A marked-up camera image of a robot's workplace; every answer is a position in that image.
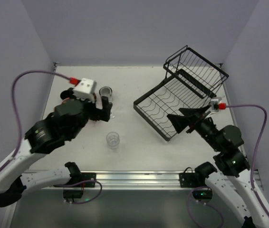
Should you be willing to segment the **clear wine glass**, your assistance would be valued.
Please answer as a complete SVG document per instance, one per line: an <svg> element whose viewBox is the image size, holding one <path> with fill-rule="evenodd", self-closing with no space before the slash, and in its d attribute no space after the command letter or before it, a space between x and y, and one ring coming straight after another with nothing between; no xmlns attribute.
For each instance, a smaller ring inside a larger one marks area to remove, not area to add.
<svg viewBox="0 0 269 228"><path fill-rule="evenodd" d="M109 132L106 136L107 145L111 149L116 149L120 144L120 136L116 132Z"/></svg>
<svg viewBox="0 0 269 228"><path fill-rule="evenodd" d="M102 104L101 120L108 122L113 107L113 90L108 86L104 86L99 89L99 95Z"/></svg>

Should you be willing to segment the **white brown ceramic cup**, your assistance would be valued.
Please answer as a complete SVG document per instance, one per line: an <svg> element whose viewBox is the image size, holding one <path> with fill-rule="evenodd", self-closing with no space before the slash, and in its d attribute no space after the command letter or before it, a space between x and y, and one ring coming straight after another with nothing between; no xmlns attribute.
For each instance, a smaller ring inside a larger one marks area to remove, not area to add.
<svg viewBox="0 0 269 228"><path fill-rule="evenodd" d="M112 104L112 102L113 102L113 90L112 90L112 88L110 88L108 86L104 86L104 87L100 88L99 95L101 97L102 104L103 104L103 99L102 99L103 96L108 98L109 104Z"/></svg>

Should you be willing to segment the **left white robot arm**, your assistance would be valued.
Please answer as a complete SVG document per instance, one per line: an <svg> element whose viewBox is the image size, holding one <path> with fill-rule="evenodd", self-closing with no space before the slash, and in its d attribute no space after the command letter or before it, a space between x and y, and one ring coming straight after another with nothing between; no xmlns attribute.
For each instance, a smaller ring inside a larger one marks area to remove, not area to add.
<svg viewBox="0 0 269 228"><path fill-rule="evenodd" d="M44 187L81 184L82 174L75 162L67 162L52 171L31 174L25 171L67 141L75 139L88 120L108 122L113 105L105 96L101 100L102 109L98 109L88 100L67 99L25 133L20 145L1 162L5 167L0 169L0 208L17 202L24 193Z"/></svg>

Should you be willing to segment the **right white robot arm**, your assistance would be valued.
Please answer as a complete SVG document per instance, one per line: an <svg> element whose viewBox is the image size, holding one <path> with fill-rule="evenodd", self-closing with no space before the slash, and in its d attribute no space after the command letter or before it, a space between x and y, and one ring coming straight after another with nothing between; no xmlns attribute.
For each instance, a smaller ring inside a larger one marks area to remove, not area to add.
<svg viewBox="0 0 269 228"><path fill-rule="evenodd" d="M180 108L181 115L167 115L177 133L196 131L217 153L214 164L205 162L195 168L200 187L215 191L242 227L269 228L269 203L254 179L253 166L239 150L244 143L240 129L227 125L219 130L208 109Z"/></svg>

